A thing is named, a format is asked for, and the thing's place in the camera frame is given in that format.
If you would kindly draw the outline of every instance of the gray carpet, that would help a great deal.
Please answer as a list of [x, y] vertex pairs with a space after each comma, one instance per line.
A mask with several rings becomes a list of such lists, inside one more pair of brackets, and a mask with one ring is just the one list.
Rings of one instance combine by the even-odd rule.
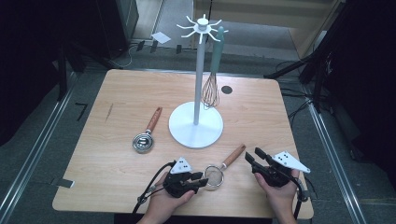
[[[132, 49], [131, 55], [132, 63], [125, 69], [179, 71], [195, 69], [195, 51], [193, 50], [183, 50], [180, 54], [176, 54], [175, 49], [158, 48], [154, 53], [150, 53], [150, 47], [144, 47], [140, 51]], [[116, 62], [127, 64], [129, 60], [129, 55], [126, 53]], [[210, 55], [207, 55], [206, 71], [209, 60]], [[223, 55], [220, 74], [262, 78], [263, 74], [275, 72], [276, 67], [282, 62], [263, 57]], [[113, 214], [57, 212], [51, 206], [56, 187], [51, 186], [49, 182], [53, 177], [63, 176], [84, 123], [89, 116], [95, 96], [106, 75], [106, 69], [100, 64], [89, 59], [86, 59], [86, 63], [88, 67], [80, 75], [71, 99], [9, 223], [113, 223]], [[296, 70], [281, 77], [278, 80], [281, 88], [301, 91], [298, 75]], [[0, 193], [2, 195], [15, 178], [49, 117], [55, 105], [57, 93], [57, 88], [50, 92], [36, 111], [25, 121], [14, 138], [0, 147], [0, 168], [3, 171], [0, 176]], [[284, 101], [288, 114], [290, 114], [300, 107], [305, 98], [285, 96]], [[77, 119], [82, 108], [75, 103], [88, 104], [80, 121]], [[326, 110], [322, 111], [322, 116], [325, 118], [328, 131], [349, 180], [358, 198], [362, 201], [361, 205], [368, 223], [396, 223], [394, 216], [396, 194], [386, 175], [374, 164], [358, 163], [350, 159], [347, 143], [336, 120]], [[311, 174], [306, 175], [314, 186], [313, 188], [309, 186], [310, 190], [314, 191], [317, 196], [312, 199], [315, 211], [312, 223], [353, 223], [323, 149], [317, 128], [307, 108], [296, 115], [292, 123], [292, 131], [301, 161], [312, 170]], [[299, 223], [310, 223], [310, 220], [299, 220]]]

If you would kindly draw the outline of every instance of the human hand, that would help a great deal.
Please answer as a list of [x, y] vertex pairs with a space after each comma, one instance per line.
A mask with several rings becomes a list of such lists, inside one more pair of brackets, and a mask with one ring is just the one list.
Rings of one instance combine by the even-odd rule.
[[[167, 172], [163, 174], [161, 179], [155, 184], [155, 190], [161, 189], [163, 187], [163, 181], [167, 176]], [[150, 196], [148, 210], [142, 219], [140, 219], [139, 224], [160, 224], [164, 223], [175, 210], [182, 204], [187, 203], [192, 196], [194, 191], [187, 191], [180, 198], [172, 197], [166, 190], [160, 190], [155, 192]]]
[[[298, 177], [298, 170], [291, 170], [291, 175]], [[255, 173], [257, 182], [267, 194], [267, 199], [274, 210], [274, 213], [280, 223], [297, 223], [292, 212], [292, 203], [296, 194], [297, 186], [290, 181], [281, 188], [271, 187], [267, 184], [264, 177]]]

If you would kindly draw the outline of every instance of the small strainer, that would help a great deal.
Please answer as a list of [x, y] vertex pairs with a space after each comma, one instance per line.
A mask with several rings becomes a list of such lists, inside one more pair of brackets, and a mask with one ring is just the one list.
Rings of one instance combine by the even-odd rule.
[[230, 156], [227, 157], [227, 159], [225, 159], [220, 168], [215, 165], [209, 165], [205, 168], [203, 178], [208, 178], [206, 189], [217, 189], [224, 182], [223, 171], [227, 169], [227, 167], [230, 166], [231, 163], [233, 163], [236, 158], [239, 157], [239, 155], [241, 155], [245, 148], [246, 146], [244, 144], [239, 146], [236, 150], [233, 151], [233, 153], [231, 153]]

